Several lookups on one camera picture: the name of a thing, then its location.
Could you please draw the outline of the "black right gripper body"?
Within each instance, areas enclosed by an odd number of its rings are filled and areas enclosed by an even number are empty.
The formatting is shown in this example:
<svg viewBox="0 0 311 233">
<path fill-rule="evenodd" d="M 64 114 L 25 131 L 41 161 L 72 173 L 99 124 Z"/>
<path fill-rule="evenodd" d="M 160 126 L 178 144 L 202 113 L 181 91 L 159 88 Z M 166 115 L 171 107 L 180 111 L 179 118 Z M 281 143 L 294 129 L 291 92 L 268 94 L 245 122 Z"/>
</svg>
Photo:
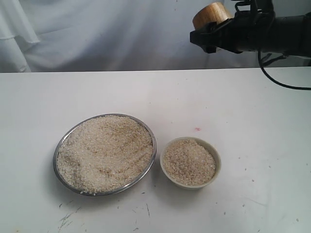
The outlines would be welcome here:
<svg viewBox="0 0 311 233">
<path fill-rule="evenodd" d="M 275 20 L 271 0 L 237 0 L 229 23 L 229 47 L 233 53 L 262 51 L 276 53 L 269 33 Z"/>
</svg>

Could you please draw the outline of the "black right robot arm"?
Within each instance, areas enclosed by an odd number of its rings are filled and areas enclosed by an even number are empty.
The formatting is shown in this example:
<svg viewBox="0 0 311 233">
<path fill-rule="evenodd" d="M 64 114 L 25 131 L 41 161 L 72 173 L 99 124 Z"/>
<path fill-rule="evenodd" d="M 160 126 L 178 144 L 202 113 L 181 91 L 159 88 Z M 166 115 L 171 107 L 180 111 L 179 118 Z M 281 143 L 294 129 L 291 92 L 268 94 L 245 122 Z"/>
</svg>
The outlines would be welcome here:
<svg viewBox="0 0 311 233">
<path fill-rule="evenodd" d="M 311 56 L 311 15 L 276 17 L 270 0 L 237 0 L 235 14 L 220 2 L 193 18 L 190 42 L 206 53 L 261 51 L 285 56 Z"/>
</svg>

